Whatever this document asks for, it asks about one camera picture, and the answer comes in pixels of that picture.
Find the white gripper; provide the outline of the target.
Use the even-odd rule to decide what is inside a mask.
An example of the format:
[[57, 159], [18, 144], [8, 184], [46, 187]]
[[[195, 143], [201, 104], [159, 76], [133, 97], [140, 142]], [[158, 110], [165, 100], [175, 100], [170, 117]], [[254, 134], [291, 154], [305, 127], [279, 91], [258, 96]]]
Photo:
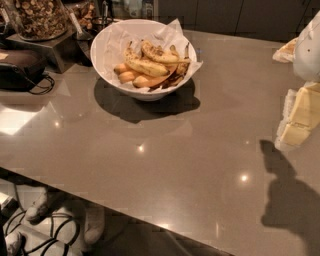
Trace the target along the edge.
[[276, 133], [275, 147], [289, 151], [301, 146], [320, 124], [320, 11], [294, 38], [272, 56], [289, 63], [297, 76], [306, 82], [298, 91], [290, 89], [285, 97], [283, 119]]

